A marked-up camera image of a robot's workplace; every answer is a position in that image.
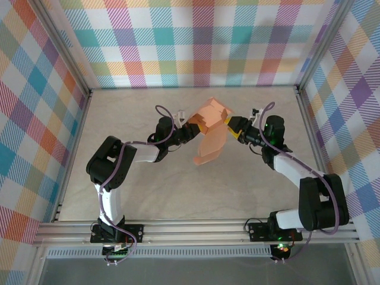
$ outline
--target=beige floor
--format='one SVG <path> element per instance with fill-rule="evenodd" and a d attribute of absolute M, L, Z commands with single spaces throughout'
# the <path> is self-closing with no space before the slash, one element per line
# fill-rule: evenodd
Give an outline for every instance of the beige floor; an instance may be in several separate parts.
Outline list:
<path fill-rule="evenodd" d="M 293 89 L 180 88 L 95 91 L 68 184 L 60 220 L 95 220 L 99 205 L 86 164 L 108 135 L 122 141 L 146 140 L 155 130 L 161 104 L 187 115 L 211 96 L 248 116 L 275 101 L 271 114 L 285 119 L 285 142 L 315 166 Z M 260 156 L 229 135 L 220 157 L 202 166 L 192 162 L 201 135 L 160 163 L 135 163 L 122 187 L 126 219 L 268 217 L 274 210 L 297 207 L 298 191 L 266 166 Z"/>

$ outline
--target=plaid wallpaper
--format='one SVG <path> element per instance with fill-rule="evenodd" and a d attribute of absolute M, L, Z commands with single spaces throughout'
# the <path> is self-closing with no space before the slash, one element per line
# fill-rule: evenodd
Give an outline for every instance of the plaid wallpaper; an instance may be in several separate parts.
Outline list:
<path fill-rule="evenodd" d="M 338 5 L 338 0 L 44 2 L 87 81 L 101 88 L 293 85 Z"/>
<path fill-rule="evenodd" d="M 27 0 L 0 1 L 0 284 L 19 284 L 48 221 L 84 96 Z"/>
<path fill-rule="evenodd" d="M 380 3 L 356 0 L 306 88 L 329 171 L 380 284 Z"/>

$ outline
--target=robotic arm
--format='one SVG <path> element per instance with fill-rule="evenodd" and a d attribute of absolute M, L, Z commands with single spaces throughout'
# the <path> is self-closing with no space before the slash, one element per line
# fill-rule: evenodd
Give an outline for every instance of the robotic arm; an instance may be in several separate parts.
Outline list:
<path fill-rule="evenodd" d="M 306 229 L 308 231 L 334 227 L 335 211 L 332 197 L 320 178 L 306 170 L 301 164 L 289 156 L 275 151 L 262 139 L 255 123 L 244 117 L 231 117 L 227 124 L 233 136 L 242 144 L 260 146 L 262 159 L 270 168 L 281 173 L 299 188 L 299 208 L 272 212 L 268 218 L 270 235 L 275 239 L 282 230 Z M 284 153 L 292 152 L 284 144 L 284 119 L 279 116 L 269 116 L 266 120 L 263 134 L 271 145 Z M 324 174 L 314 170 L 329 184 L 338 205 L 339 225 L 349 222 L 349 212 L 343 191 L 341 179 L 336 174 Z"/>
<path fill-rule="evenodd" d="M 264 163 L 291 180 L 300 191 L 298 209 L 275 211 L 270 214 L 267 222 L 270 231 L 269 236 L 277 240 L 278 237 L 284 235 L 284 232 L 285 235 L 288 235 L 287 230 L 289 229 L 305 228 L 312 231 L 333 227 L 335 211 L 325 185 L 299 163 L 267 145 L 262 139 L 260 130 L 255 127 L 259 115 L 260 112 L 254 109 L 253 117 L 251 117 L 255 118 L 254 122 L 241 116 L 232 116 L 227 118 L 225 123 L 240 143 L 260 146 Z M 125 233 L 113 227 L 113 224 L 124 229 L 125 219 L 121 214 L 120 189 L 118 187 L 124 181 L 132 162 L 159 162 L 168 154 L 169 147 L 186 144 L 200 133 L 197 124 L 188 122 L 180 128 L 175 127 L 169 136 L 171 130 L 172 119 L 167 116 L 160 118 L 155 133 L 151 134 L 147 141 L 148 143 L 163 141 L 162 143 L 151 145 L 132 142 L 125 146 L 121 156 L 123 146 L 121 140 L 112 136 L 107 137 L 87 164 L 86 172 L 90 175 L 99 198 L 103 201 L 104 212 L 101 211 L 98 224 L 101 231 L 106 234 L 108 242 L 120 243 L 126 240 Z M 284 132 L 283 118 L 276 115 L 267 118 L 262 131 L 266 140 L 285 153 L 292 152 L 284 144 Z M 104 190 L 101 191 L 100 185 L 115 171 L 118 160 L 121 160 L 119 169 L 109 183 L 105 185 Z M 339 176 L 335 174 L 326 175 L 322 172 L 319 174 L 328 182 L 337 200 L 339 225 L 347 224 L 349 213 Z"/>

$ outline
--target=metal vent grille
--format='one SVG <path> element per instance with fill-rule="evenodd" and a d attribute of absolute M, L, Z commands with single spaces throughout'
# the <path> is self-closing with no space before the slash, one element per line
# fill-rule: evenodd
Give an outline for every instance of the metal vent grille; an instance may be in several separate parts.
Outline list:
<path fill-rule="evenodd" d="M 137 249 L 136 257 L 268 257 L 269 246 L 165 246 Z"/>
<path fill-rule="evenodd" d="M 47 253 L 48 258 L 95 258 L 102 255 L 102 248 L 89 247 L 52 247 Z"/>
<path fill-rule="evenodd" d="M 51 247 L 48 258 L 97 258 L 102 248 L 57 246 Z M 146 246 L 137 248 L 130 257 L 212 258 L 212 257 L 270 257 L 269 245 L 249 246 Z"/>

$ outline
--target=gray floor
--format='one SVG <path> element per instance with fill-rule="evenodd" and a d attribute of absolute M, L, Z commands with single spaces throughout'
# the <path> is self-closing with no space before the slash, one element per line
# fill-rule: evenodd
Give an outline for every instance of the gray floor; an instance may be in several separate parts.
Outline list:
<path fill-rule="evenodd" d="M 131 258 L 107 267 L 101 259 L 48 259 L 40 285 L 355 284 L 343 244 L 309 245 L 286 264 L 269 258 Z"/>

